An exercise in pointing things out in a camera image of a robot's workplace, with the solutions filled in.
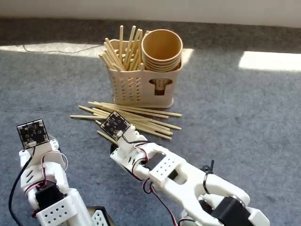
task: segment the black circuit board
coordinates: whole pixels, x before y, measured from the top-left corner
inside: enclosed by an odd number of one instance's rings
[[[117,136],[119,131],[124,133],[129,127],[130,123],[123,118],[117,112],[113,112],[109,117],[101,124],[101,128],[114,140],[118,140],[120,137]]]
[[[32,147],[34,142],[36,145],[41,145],[49,141],[42,119],[18,125],[17,130],[24,149]]]

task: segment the ventilation hole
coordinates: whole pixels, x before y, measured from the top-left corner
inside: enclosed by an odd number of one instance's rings
[[[31,175],[31,173],[32,173],[32,172],[33,172],[33,170],[32,170],[32,171],[30,171],[30,172],[29,172],[29,174],[27,174],[27,176],[26,176],[26,177],[28,177],[29,175]]]
[[[28,180],[27,180],[27,183],[33,178],[33,176],[31,176]]]

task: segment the black wire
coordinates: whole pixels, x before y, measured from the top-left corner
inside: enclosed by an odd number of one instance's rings
[[[16,189],[16,186],[21,178],[21,175],[24,173],[24,171],[26,170],[27,166],[29,165],[29,163],[31,162],[32,158],[33,158],[33,155],[36,151],[36,147],[33,147],[33,151],[32,151],[32,155],[30,156],[29,160],[25,163],[25,165],[23,166],[23,168],[21,169],[19,175],[17,176],[15,182],[14,182],[14,185],[13,187],[11,188],[10,190],[10,194],[9,194],[9,200],[8,200],[8,209],[9,209],[9,212],[10,212],[10,215],[13,217],[14,221],[17,223],[17,225],[19,226],[23,226],[23,224],[20,222],[20,220],[18,219],[18,217],[15,215],[15,213],[13,212],[13,209],[12,209],[12,201],[13,201],[13,196],[14,196],[14,193],[15,193],[15,189]]]
[[[191,222],[195,222],[195,220],[192,220],[192,219],[181,219],[181,220],[179,220],[179,222],[178,222],[178,226],[180,226],[180,223],[183,222],[183,221],[191,221]]]
[[[134,141],[128,141],[128,140],[126,139],[126,137],[125,137],[123,134],[122,134],[121,136],[122,136],[122,138],[123,138],[128,144],[152,143],[152,142],[149,141],[149,140],[134,140]]]
[[[60,50],[51,50],[51,51],[30,51],[30,50],[27,50],[25,45],[22,45],[23,49],[28,52],[28,53],[66,53],[66,54],[74,54],[74,53],[80,53],[82,51],[86,51],[86,50],[89,50],[89,49],[92,49],[92,48],[96,48],[96,47],[100,47],[102,45],[98,45],[98,46],[92,46],[92,47],[89,47],[89,48],[84,48],[84,49],[81,49],[81,50],[78,50],[78,51],[75,51],[75,52],[64,52],[64,51],[60,51]]]

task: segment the stack of paper cups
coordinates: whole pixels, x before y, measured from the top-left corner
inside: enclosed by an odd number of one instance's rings
[[[154,30],[142,39],[142,60],[146,70],[170,72],[181,67],[183,42],[174,32],[164,29]],[[168,79],[152,81],[156,90],[163,90]]]

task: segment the pile of chopsticks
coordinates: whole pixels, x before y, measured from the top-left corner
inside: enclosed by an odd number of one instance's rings
[[[136,26],[133,26],[126,48],[123,47],[126,44],[123,42],[123,26],[120,26],[119,31],[119,49],[114,49],[110,40],[108,38],[105,39],[104,46],[106,50],[99,57],[109,69],[117,71],[144,70],[141,49],[143,31],[142,29],[137,29],[135,35],[135,30]]]
[[[171,135],[173,134],[171,129],[182,129],[181,127],[175,125],[171,125],[165,122],[161,122],[155,119],[150,119],[142,116],[142,115],[147,115],[147,116],[155,116],[163,119],[168,119],[169,116],[181,117],[181,114],[179,113],[157,111],[157,110],[151,110],[151,109],[145,109],[139,107],[115,105],[110,103],[100,103],[96,101],[88,102],[88,103],[93,105],[93,107],[89,108],[89,107],[84,107],[79,105],[79,108],[92,113],[93,116],[92,115],[70,115],[70,117],[78,118],[78,119],[95,120],[95,122],[100,126],[102,124],[100,122],[101,120],[105,120],[112,112],[116,111],[121,116],[123,116],[128,122],[133,124],[137,130],[150,133],[158,137],[163,137],[169,140],[172,139]],[[97,132],[103,137],[105,137],[106,139],[117,144],[115,140],[113,140],[105,133],[99,130]]]

